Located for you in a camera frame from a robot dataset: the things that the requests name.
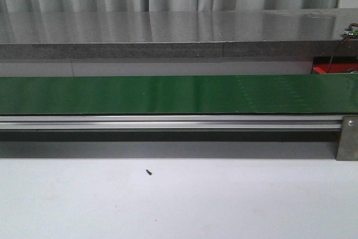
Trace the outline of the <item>green conveyor belt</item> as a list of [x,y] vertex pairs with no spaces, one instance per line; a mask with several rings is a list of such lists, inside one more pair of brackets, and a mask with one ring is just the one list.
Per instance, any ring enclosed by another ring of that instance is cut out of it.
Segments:
[[1,78],[3,115],[355,113],[355,74]]

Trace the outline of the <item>red plastic tray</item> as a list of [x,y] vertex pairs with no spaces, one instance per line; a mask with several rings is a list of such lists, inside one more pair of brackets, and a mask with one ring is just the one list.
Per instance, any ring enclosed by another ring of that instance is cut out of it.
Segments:
[[334,57],[329,65],[330,57],[315,57],[312,74],[324,73],[357,73],[357,57]]

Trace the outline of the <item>small green circuit board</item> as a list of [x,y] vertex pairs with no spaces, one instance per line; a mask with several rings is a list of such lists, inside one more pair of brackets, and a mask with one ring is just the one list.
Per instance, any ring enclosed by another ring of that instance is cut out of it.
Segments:
[[347,28],[344,29],[341,36],[357,38],[358,37],[358,24],[357,23],[350,24]]

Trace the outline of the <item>aluminium conveyor frame rail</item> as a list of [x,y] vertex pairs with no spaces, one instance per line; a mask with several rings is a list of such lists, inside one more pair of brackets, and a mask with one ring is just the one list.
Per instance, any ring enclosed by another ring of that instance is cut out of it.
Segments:
[[3,116],[1,130],[336,130],[342,115]]

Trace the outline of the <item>grey stone counter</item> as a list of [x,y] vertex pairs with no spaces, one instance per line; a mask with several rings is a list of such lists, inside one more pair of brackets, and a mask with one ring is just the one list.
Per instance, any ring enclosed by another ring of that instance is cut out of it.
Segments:
[[357,9],[1,13],[3,59],[357,55]]

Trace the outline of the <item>steel conveyor support bracket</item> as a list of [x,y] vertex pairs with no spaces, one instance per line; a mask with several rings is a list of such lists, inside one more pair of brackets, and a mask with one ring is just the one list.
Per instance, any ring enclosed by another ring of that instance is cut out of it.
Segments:
[[357,115],[345,116],[342,121],[337,161],[357,161]]

